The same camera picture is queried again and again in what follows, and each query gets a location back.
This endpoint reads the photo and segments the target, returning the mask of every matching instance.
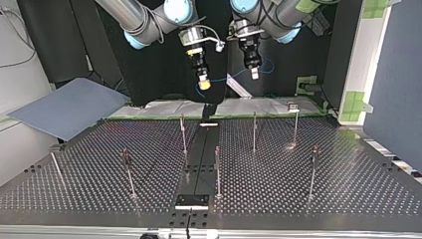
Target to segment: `white panel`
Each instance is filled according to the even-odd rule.
[[[18,123],[0,131],[0,185],[49,153],[57,140]]]
[[[18,10],[15,0],[0,0],[0,6]],[[10,18],[25,36],[22,23],[12,15]],[[31,54],[32,50],[0,16],[0,66],[25,61]],[[20,66],[0,68],[0,185],[43,158],[49,147],[57,143],[52,136],[4,117],[50,91],[38,57]]]
[[[16,1],[0,0],[0,6],[17,9]],[[25,36],[22,23],[10,16],[15,27]],[[0,66],[27,60],[29,49],[0,16]],[[30,62],[10,68],[0,68],[0,115],[47,95],[51,89],[44,70],[35,56]]]
[[[383,18],[360,20],[344,86],[340,112],[342,112],[346,92],[365,92],[363,101],[365,103],[369,102],[390,12],[391,8],[387,8]],[[363,125],[364,118],[365,113],[362,113],[358,122],[341,121],[340,123]]]

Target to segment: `vertical rod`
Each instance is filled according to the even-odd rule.
[[[314,181],[316,178],[316,165],[315,165],[315,160],[313,159],[313,176],[311,178],[311,188],[310,188],[310,198],[309,198],[309,202],[311,202],[311,200],[313,199],[313,191],[314,191]]]
[[[50,152],[50,155],[53,158],[54,165],[56,166],[57,171],[59,172],[60,176],[63,177],[62,170],[60,169],[59,164],[57,163],[56,155],[53,152]]]
[[[254,152],[257,150],[257,113],[254,112]]]
[[[298,135],[298,123],[299,123],[299,112],[296,112],[296,119],[295,119],[295,134],[293,135],[293,144],[296,145],[296,138]]]
[[[180,117],[180,129],[182,130],[182,136],[183,136],[183,152],[187,153],[186,148],[186,134],[185,134],[185,126],[184,126],[184,115]]]
[[[136,197],[136,193],[134,191],[134,186],[133,186],[133,179],[131,177],[131,173],[130,173],[130,169],[129,168],[127,168],[127,175],[129,177],[129,181],[130,181],[130,188],[131,188],[131,191],[132,191],[132,197]]]
[[[217,169],[217,198],[221,198],[221,185],[220,185],[220,147],[215,147],[215,167]]]
[[[314,183],[315,183],[315,179],[316,179],[316,172],[317,172],[317,167],[319,164],[319,146],[315,145],[313,148],[313,176],[311,178],[311,188],[310,188],[310,198],[309,198],[309,202],[311,202],[311,200],[313,199],[313,193],[314,193]]]

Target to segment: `black curtain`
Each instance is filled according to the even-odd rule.
[[[154,9],[163,1],[143,0],[145,6]],[[215,29],[222,39],[227,37],[232,15],[227,0],[196,1],[199,17],[207,18],[202,24]],[[132,103],[143,106],[168,94],[201,103],[220,104],[224,100],[226,84],[214,83],[208,91],[196,90],[198,79],[191,70],[191,63],[178,38],[178,30],[165,36],[164,44],[155,42],[140,51],[134,50],[124,38],[115,19],[98,5],[109,42],[128,88]],[[210,68],[210,79],[223,79],[227,74],[228,51],[215,52],[215,43],[206,47],[206,61]]]

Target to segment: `optical breadboard table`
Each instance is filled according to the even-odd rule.
[[[330,117],[300,118],[295,147],[295,119],[258,118],[256,127],[254,119],[219,119],[209,127],[186,120],[184,127],[186,154],[179,120],[99,122],[55,153],[60,172],[46,156],[0,188],[0,224],[422,232],[422,186]],[[136,197],[121,162],[124,149]],[[177,210],[186,195],[205,195],[207,208]]]

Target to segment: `cable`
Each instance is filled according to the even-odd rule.
[[[313,2],[316,2],[318,4],[322,4],[322,5],[334,5],[334,4],[337,4],[337,3],[341,2],[341,0],[330,0],[330,1],[326,1],[326,0],[313,0]]]
[[[268,57],[266,57],[265,55],[263,55],[263,57],[273,66],[272,68],[271,68],[271,70],[270,71],[261,71],[260,70],[260,73],[263,73],[263,74],[271,74],[275,69],[276,69],[276,65],[274,65],[274,63],[270,60],[270,58],[268,58]]]
[[[212,28],[210,28],[210,27],[208,27],[208,26],[205,26],[205,25],[195,25],[195,27],[199,27],[199,28],[203,28],[203,29],[206,29],[206,30],[210,30],[211,32],[213,32],[213,33],[214,33],[214,35],[215,35],[215,37],[217,38],[217,40],[218,40],[219,44],[220,44],[220,45],[222,45],[222,44],[221,44],[220,37],[218,36],[218,33],[217,33],[214,29],[212,29]]]
[[[0,68],[9,68],[9,67],[15,67],[15,66],[19,66],[19,65],[25,64],[25,63],[31,61],[34,58],[35,53],[36,53],[36,51],[33,51],[31,57],[29,57],[25,61],[18,62],[18,63],[13,63],[13,64],[9,64],[9,65],[3,65],[3,66],[0,66]]]
[[[328,105],[331,106],[332,111],[335,113],[335,115],[338,117],[338,111],[334,108],[334,106],[332,105],[332,103],[329,101],[328,97],[325,94],[325,91],[323,90],[323,86],[320,85],[320,90],[323,94],[323,97],[325,98],[325,100],[328,102]]]
[[[117,91],[118,87],[121,85],[122,82],[123,82],[123,78],[121,78],[120,80],[118,80],[118,82],[114,85],[113,89],[115,91]]]
[[[25,43],[25,45],[26,45],[28,48],[30,48],[30,49],[32,50],[32,54],[31,54],[31,56],[30,56],[28,59],[26,59],[26,60],[24,60],[24,61],[22,61],[22,62],[17,62],[17,63],[12,63],[12,64],[3,65],[3,66],[0,66],[0,69],[1,69],[1,68],[16,67],[16,66],[19,66],[19,65],[25,64],[25,63],[27,63],[27,62],[31,61],[31,60],[35,57],[35,54],[36,54],[36,51],[35,51],[34,47],[32,47],[32,46],[29,44],[29,42],[25,41],[25,40],[24,40],[24,38],[23,38],[23,37],[19,34],[18,30],[17,30],[17,29],[16,29],[16,27],[13,25],[12,21],[11,21],[11,20],[9,19],[9,17],[6,15],[6,12],[7,12],[7,13],[11,13],[11,14],[13,14],[14,16],[16,16],[16,17],[19,19],[19,21],[21,21],[21,22],[22,22],[23,27],[24,27],[24,29],[25,29],[25,33],[27,34],[27,37],[28,37],[29,35],[28,35],[27,29],[26,29],[26,27],[25,27],[24,20],[22,19],[22,17],[21,17],[21,16],[20,16],[17,12],[15,12],[15,11],[13,11],[13,10],[9,9],[9,8],[0,7],[0,13],[1,13],[1,15],[2,15],[5,19],[6,19],[6,22],[7,22],[7,23],[8,23],[8,24],[12,27],[12,29],[16,32],[16,34],[18,35],[19,39],[20,39],[22,42],[24,42],[24,43]]]
[[[276,69],[276,65],[274,65],[274,63],[268,58],[268,57],[266,57],[266,56],[263,56],[268,62],[270,62],[271,63],[271,65],[273,66],[272,67],[272,69],[270,70],[270,71],[259,71],[260,73],[262,73],[262,74],[270,74],[270,73],[272,73],[275,69]],[[231,78],[236,78],[236,77],[238,77],[238,76],[240,76],[242,73],[244,73],[244,72],[246,72],[246,71],[248,71],[249,69],[243,69],[243,70],[241,70],[240,72],[238,72],[238,73],[236,73],[235,75],[233,75],[233,76],[230,76]],[[211,83],[219,83],[219,82],[225,82],[225,81],[227,81],[227,77],[226,78],[222,78],[222,79],[218,79],[218,80],[210,80],[210,82]],[[199,91],[199,85],[198,84],[196,84],[196,92],[198,93],[198,95],[200,96],[200,97],[202,97],[202,98],[204,98],[205,99],[205,96]]]
[[[195,89],[196,89],[196,93],[198,93],[198,95],[199,95],[200,97],[202,97],[202,98],[204,98],[204,99],[205,99],[204,94],[202,94],[202,93],[199,91],[199,85],[198,85],[198,84],[196,84]]]
[[[26,29],[26,27],[25,27],[25,22],[24,22],[24,20],[22,19],[22,17],[17,13],[17,12],[15,12],[14,10],[12,10],[12,9],[9,9],[9,8],[6,8],[6,7],[1,7],[0,6],[0,13],[3,15],[3,17],[6,19],[6,22],[7,22],[7,24],[12,28],[12,30],[14,30],[15,31],[15,33],[16,33],[16,35],[18,35],[18,37],[19,37],[19,39],[21,39],[21,41],[29,48],[29,49],[31,49],[31,50],[33,50],[34,51],[34,47],[33,46],[31,46],[31,44],[30,44],[30,41],[29,41],[29,34],[28,34],[28,31],[27,31],[27,29]],[[22,26],[23,26],[23,28],[24,28],[24,31],[25,31],[25,34],[26,34],[26,37],[27,37],[27,40],[25,40],[22,36],[21,36],[21,34],[19,33],[19,31],[16,29],[16,27],[15,27],[15,25],[12,23],[12,21],[10,20],[10,18],[6,15],[6,13],[10,13],[10,14],[12,14],[12,15],[14,15],[16,18],[18,18],[19,19],[19,21],[22,23]]]

